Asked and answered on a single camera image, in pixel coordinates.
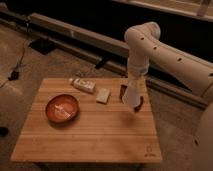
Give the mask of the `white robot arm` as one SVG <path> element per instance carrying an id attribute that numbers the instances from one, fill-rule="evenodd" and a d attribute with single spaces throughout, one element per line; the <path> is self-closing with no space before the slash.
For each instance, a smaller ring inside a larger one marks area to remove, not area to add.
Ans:
<path id="1" fill-rule="evenodd" d="M 153 61 L 174 76 L 206 103 L 195 135 L 192 171 L 213 171 L 213 63 L 162 43 L 156 22 L 129 27 L 124 39 L 129 47 L 128 84 L 122 101 L 135 108 L 140 104 L 138 82 Z"/>

